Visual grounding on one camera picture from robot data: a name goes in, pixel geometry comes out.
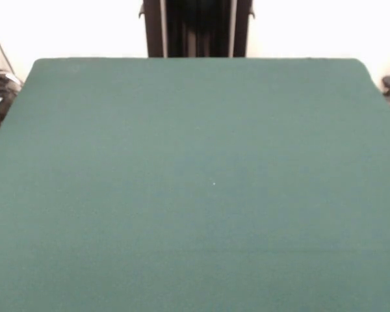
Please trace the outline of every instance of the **green felt surface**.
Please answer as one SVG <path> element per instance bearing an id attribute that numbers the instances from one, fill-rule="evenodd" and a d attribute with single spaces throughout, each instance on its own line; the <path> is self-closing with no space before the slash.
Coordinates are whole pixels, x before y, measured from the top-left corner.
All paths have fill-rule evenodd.
<path id="1" fill-rule="evenodd" d="M 0 130 L 0 312 L 390 311 L 390 108 L 356 60 L 39 60 Z"/>

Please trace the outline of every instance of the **cable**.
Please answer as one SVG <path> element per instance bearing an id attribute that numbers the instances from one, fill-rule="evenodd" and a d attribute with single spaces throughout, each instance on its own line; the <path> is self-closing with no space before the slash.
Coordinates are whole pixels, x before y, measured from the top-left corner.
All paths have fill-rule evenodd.
<path id="1" fill-rule="evenodd" d="M 6 63 L 8 65 L 8 68 L 10 69 L 10 71 L 12 72 L 12 74 L 14 75 L 14 70 L 13 70 L 13 67 L 11 65 L 11 63 L 9 62 L 8 58 L 7 58 L 7 55 L 5 53 L 5 50 L 3 50 L 3 47 L 1 46 L 1 43 L 0 43 L 0 52 L 2 54 L 2 56 L 5 58 L 6 60 Z"/>
<path id="2" fill-rule="evenodd" d="M 10 79 L 19 86 L 23 86 L 23 82 L 19 78 L 17 78 L 16 75 L 10 73 L 9 71 L 7 72 L 5 70 L 1 70 L 0 75 L 4 75 L 7 79 Z"/>

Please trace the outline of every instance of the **black cable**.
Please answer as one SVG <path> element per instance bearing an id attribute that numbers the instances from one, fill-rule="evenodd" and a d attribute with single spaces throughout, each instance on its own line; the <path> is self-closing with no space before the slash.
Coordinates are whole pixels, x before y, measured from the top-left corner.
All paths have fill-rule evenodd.
<path id="1" fill-rule="evenodd" d="M 14 75 L 13 67 L 12 67 L 11 63 L 9 62 L 9 60 L 8 60 L 8 58 L 7 58 L 7 55 L 6 55 L 6 53 L 5 53 L 5 50 L 3 50 L 3 47 L 1 46 L 1 43 L 0 43 L 0 52 L 1 52 L 2 56 L 5 58 L 6 63 L 7 63 L 7 65 L 8 65 L 8 68 L 10 69 L 10 71 L 11 71 L 11 72 L 13 73 L 13 75 Z"/>

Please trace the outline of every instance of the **green tablecloth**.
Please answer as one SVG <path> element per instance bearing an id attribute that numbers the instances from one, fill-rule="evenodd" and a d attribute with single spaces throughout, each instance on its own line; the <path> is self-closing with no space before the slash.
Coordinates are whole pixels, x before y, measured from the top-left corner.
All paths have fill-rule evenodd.
<path id="1" fill-rule="evenodd" d="M 39 60 L 0 130 L 0 312 L 390 311 L 390 108 L 355 60 Z"/>

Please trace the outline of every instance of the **white wall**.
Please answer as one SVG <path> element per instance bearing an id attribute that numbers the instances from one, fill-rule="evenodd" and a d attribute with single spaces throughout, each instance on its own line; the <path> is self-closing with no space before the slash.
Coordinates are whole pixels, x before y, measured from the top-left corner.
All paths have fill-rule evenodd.
<path id="1" fill-rule="evenodd" d="M 42 57 L 147 57 L 142 0 L 0 0 L 0 41 L 26 78 Z M 249 57 L 355 57 L 390 73 L 390 0 L 255 0 Z"/>

